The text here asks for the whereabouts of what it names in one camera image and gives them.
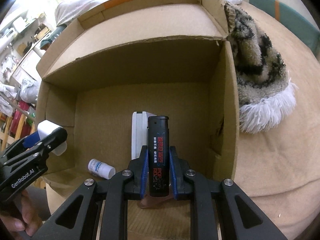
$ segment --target black lighter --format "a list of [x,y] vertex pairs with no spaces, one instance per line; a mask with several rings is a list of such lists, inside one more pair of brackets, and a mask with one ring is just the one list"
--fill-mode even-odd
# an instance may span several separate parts
[[169,129],[167,116],[148,117],[149,191],[152,197],[169,194]]

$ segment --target blue gripper pad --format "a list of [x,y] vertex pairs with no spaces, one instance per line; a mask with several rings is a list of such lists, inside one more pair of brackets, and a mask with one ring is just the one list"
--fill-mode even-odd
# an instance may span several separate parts
[[177,177],[176,177],[176,171],[174,169],[171,149],[169,150],[169,156],[170,156],[171,188],[172,188],[174,199],[177,199],[178,198]]
[[149,170],[149,164],[148,164],[148,148],[146,148],[146,153],[144,156],[144,163],[141,171],[141,179],[140,179],[140,197],[143,199],[146,188],[147,188],[147,180],[148,180],[148,170]]
[[25,148],[31,148],[31,147],[33,147],[38,141],[40,141],[39,134],[38,134],[38,132],[34,132],[34,133],[30,134],[29,136],[27,136],[27,137],[24,139],[24,142],[22,143],[22,145],[23,145]]

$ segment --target fluffy blanket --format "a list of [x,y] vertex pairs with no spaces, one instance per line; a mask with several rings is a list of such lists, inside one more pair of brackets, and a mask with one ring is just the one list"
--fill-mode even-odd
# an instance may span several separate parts
[[240,130],[267,131],[292,113],[296,86],[269,37],[244,10],[225,4],[238,85]]

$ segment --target metal screw head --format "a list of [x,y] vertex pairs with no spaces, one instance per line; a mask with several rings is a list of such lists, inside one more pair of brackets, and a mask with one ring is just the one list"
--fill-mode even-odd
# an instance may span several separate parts
[[123,176],[126,176],[126,177],[130,176],[131,173],[132,173],[132,171],[130,171],[130,170],[124,170],[124,171],[122,171],[122,175],[123,175]]
[[226,185],[226,186],[232,186],[233,185],[233,180],[232,179],[225,179],[223,181],[223,183]]
[[93,179],[86,179],[84,181],[84,184],[87,186],[87,187],[90,187],[94,184],[94,180]]
[[186,174],[188,175],[188,176],[194,176],[195,174],[196,174],[196,172],[194,171],[194,170],[187,170],[186,171]]

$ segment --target white plastic box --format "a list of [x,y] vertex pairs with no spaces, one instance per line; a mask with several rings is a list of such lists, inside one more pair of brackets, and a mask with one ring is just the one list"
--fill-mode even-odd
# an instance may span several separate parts
[[148,145],[148,117],[156,116],[148,112],[132,114],[131,159],[139,158],[142,145]]

